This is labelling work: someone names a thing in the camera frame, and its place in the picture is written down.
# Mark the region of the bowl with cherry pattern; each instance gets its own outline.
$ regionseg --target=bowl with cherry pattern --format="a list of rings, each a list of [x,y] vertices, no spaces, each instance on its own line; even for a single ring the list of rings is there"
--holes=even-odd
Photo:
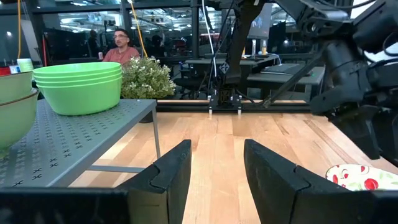
[[[398,175],[374,167],[342,164],[331,167],[326,179],[348,190],[398,190]]]

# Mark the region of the potted plant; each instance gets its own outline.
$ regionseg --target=potted plant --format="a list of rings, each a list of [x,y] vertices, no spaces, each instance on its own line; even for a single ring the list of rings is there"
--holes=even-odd
[[[170,79],[170,69],[160,66],[155,58],[132,58],[123,65],[121,96],[124,99],[161,99],[173,95],[175,83]],[[152,122],[149,113],[142,123]]]

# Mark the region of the green plastic bowl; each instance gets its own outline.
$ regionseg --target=green plastic bowl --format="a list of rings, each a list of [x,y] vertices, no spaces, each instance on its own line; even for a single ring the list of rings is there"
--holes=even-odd
[[[117,74],[117,75],[111,75],[111,76],[103,77],[103,78],[93,78],[93,79],[83,80],[83,81],[40,82],[40,81],[36,80],[36,84],[40,85],[40,86],[45,86],[45,87],[89,85],[89,84],[95,84],[95,83],[100,83],[100,82],[111,81],[111,80],[117,79],[119,77],[122,77],[122,73],[121,72],[119,74]]]
[[[80,75],[91,75],[99,72],[109,72],[120,67],[120,63],[117,62],[74,63],[36,68],[34,73],[35,75],[43,77],[52,77],[55,74],[60,77],[74,77]]]
[[[107,110],[120,100],[122,78],[76,86],[40,86],[51,108],[60,115],[85,115]]]
[[[0,104],[30,95],[32,72],[0,76]]]
[[[68,76],[64,77],[61,73],[54,73],[52,76],[41,76],[41,74],[37,74],[34,72],[33,76],[36,81],[43,81],[43,82],[70,82],[70,81],[80,81],[92,78],[102,78],[107,77],[110,75],[115,75],[122,72],[121,67],[114,68],[113,70],[107,72],[97,72],[97,73],[90,73],[88,75],[75,75],[75,76]]]
[[[18,100],[0,104],[0,158],[8,154],[8,148],[23,138],[31,129],[36,117],[39,91]]]

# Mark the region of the yellow cable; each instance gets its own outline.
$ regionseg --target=yellow cable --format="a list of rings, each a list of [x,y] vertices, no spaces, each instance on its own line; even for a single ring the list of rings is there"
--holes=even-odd
[[[145,57],[148,57],[147,51],[145,50],[145,47],[144,47],[144,41],[142,41],[141,30],[140,30],[140,28],[139,28],[139,24],[138,24],[138,20],[137,20],[136,11],[134,10],[134,6],[132,5],[132,1],[130,2],[130,5],[131,5],[132,13],[134,14],[134,18],[135,18],[135,20],[136,20],[137,29],[138,29],[138,35],[139,35],[139,40],[141,41],[142,49],[144,50]]]
[[[18,59],[21,56],[21,0],[18,0]]]

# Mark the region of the green bowl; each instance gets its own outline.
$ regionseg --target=green bowl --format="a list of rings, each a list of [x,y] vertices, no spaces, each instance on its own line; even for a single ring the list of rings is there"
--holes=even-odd
[[[80,80],[87,80],[92,78],[102,78],[107,77],[110,75],[115,75],[121,73],[121,67],[114,68],[113,70],[109,70],[106,72],[97,72],[97,73],[90,73],[88,75],[75,75],[75,76],[68,76],[64,77],[60,73],[54,73],[52,76],[42,76],[41,74],[37,74],[34,72],[33,76],[36,81],[43,81],[43,82],[71,82],[71,81],[80,81]]]
[[[91,75],[99,72],[110,72],[116,68],[120,68],[117,62],[91,62],[91,63],[74,63],[68,65],[55,65],[43,68],[36,68],[35,75],[43,77],[75,77],[80,75]]]
[[[40,86],[51,108],[60,115],[84,115],[107,110],[120,100],[122,78],[75,86]]]
[[[89,79],[89,80],[82,80],[82,81],[40,82],[40,81],[36,80],[36,84],[40,85],[40,86],[45,86],[45,87],[89,85],[89,84],[95,84],[95,83],[100,83],[100,82],[111,81],[111,80],[117,79],[119,77],[122,77],[122,73],[121,72],[119,72],[119,74],[117,74],[117,75],[111,75],[111,76],[103,77],[103,78],[92,78],[92,79]]]
[[[21,99],[32,90],[32,72],[0,76],[0,104]]]
[[[8,148],[23,138],[31,129],[36,117],[39,91],[31,89],[29,95],[0,104],[0,158]]]

